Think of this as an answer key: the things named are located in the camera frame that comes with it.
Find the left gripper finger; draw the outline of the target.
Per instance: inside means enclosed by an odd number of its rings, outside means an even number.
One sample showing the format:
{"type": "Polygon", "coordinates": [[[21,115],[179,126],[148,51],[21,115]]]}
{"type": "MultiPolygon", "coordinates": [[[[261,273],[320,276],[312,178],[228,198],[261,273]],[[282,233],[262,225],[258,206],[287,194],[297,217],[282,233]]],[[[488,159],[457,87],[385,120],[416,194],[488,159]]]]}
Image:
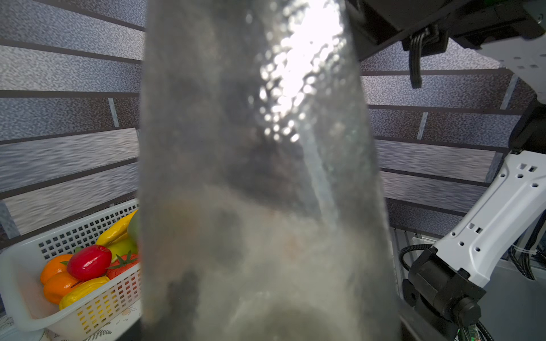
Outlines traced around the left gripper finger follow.
{"type": "Polygon", "coordinates": [[[402,341],[445,341],[422,316],[401,298],[398,298],[398,317],[402,341]]]}

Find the grey translucent spray bottle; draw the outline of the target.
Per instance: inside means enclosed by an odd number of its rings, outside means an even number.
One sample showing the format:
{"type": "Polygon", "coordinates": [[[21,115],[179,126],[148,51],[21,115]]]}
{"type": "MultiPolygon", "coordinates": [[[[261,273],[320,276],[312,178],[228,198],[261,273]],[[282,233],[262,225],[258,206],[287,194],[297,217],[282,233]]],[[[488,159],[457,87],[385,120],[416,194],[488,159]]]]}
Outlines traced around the grey translucent spray bottle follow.
{"type": "Polygon", "coordinates": [[[399,340],[342,1],[151,1],[139,155],[144,340],[399,340]]]}

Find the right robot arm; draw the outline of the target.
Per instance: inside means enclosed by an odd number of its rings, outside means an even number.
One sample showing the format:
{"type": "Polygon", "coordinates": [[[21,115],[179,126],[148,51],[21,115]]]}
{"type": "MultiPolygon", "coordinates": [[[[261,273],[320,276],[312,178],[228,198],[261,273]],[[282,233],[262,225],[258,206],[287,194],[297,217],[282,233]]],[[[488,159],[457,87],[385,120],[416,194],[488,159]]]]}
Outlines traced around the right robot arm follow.
{"type": "Polygon", "coordinates": [[[398,293],[443,340],[545,339],[544,1],[347,1],[398,293]]]}

